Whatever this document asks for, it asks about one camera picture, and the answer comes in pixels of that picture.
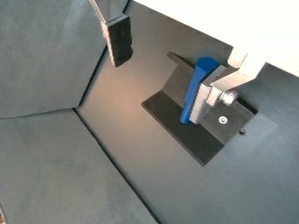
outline blue handle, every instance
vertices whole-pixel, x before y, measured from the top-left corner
hole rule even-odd
[[[181,116],[181,122],[185,124],[190,123],[193,104],[195,101],[194,98],[198,93],[201,81],[212,73],[212,71],[218,67],[218,65],[220,65],[220,62],[210,57],[198,59],[189,90],[185,96],[185,105],[183,105],[182,116]]]

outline hole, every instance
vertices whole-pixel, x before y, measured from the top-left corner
hole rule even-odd
[[[240,133],[242,136],[245,136],[248,132],[246,132],[245,129],[242,129],[238,133]]]
[[[220,123],[226,124],[228,122],[229,122],[229,118],[224,115],[224,116],[220,118]]]

